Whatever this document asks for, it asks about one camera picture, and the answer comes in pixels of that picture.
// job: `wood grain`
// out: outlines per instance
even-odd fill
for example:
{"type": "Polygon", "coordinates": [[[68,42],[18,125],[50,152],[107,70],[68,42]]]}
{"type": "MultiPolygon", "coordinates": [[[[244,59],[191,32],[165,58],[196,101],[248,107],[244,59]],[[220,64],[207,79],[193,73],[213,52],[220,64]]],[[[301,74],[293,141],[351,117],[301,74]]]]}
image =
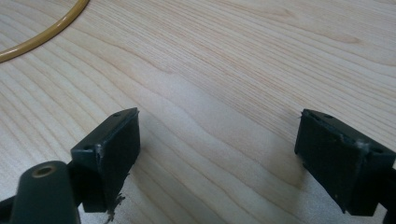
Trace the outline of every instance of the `wood grain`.
{"type": "MultiPolygon", "coordinates": [[[[1,1],[0,49],[75,2],[1,1]]],[[[142,153],[115,223],[379,223],[382,207],[343,215],[293,146],[311,108],[395,148],[395,36],[392,0],[92,0],[0,64],[0,199],[137,106],[142,153]]]]}

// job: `yellow cable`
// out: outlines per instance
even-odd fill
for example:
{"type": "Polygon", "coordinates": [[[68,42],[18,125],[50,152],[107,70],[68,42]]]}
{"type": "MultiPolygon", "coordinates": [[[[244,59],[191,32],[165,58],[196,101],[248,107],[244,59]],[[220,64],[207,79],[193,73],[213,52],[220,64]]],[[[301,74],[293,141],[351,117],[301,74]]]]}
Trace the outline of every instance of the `yellow cable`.
{"type": "Polygon", "coordinates": [[[49,41],[51,38],[59,34],[82,12],[90,0],[78,0],[76,4],[55,24],[45,30],[43,33],[11,48],[0,52],[0,63],[18,57],[29,50],[35,49],[38,46],[49,41]]]}

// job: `wire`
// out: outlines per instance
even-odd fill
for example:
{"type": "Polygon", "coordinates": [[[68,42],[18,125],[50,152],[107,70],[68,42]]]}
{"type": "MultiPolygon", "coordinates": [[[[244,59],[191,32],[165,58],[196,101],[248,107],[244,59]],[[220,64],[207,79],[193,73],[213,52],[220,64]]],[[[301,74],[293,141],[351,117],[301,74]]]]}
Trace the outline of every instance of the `wire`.
{"type": "Polygon", "coordinates": [[[11,48],[0,52],[0,63],[18,57],[32,49],[49,41],[51,38],[59,34],[66,28],[76,17],[82,12],[85,6],[88,5],[90,0],[78,0],[76,4],[64,15],[60,20],[51,25],[50,28],[38,34],[37,36],[11,48]]]}

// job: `light wood tabletop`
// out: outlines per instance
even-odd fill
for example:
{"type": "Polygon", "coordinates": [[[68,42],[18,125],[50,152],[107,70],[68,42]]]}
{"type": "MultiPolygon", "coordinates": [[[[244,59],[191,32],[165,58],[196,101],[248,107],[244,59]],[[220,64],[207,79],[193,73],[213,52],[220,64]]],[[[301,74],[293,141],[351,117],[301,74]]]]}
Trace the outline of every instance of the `light wood tabletop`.
{"type": "MultiPolygon", "coordinates": [[[[1,0],[0,50],[75,3],[1,0]]],[[[381,206],[343,215],[293,150],[304,108],[394,150],[395,99],[394,0],[91,0],[0,64],[0,201],[137,107],[141,154],[114,223],[381,223],[381,206]]]]}

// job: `wood grain surface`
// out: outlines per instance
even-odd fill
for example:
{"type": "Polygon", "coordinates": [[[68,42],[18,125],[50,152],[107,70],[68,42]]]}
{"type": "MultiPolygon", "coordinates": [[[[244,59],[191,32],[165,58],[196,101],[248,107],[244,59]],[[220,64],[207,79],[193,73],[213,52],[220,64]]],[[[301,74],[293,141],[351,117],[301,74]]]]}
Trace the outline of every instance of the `wood grain surface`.
{"type": "MultiPolygon", "coordinates": [[[[75,2],[1,0],[0,49],[75,2]]],[[[395,149],[395,98],[393,0],[91,0],[0,64],[0,200],[138,107],[142,152],[114,223],[381,223],[382,207],[343,215],[293,147],[310,108],[395,149]]]]}

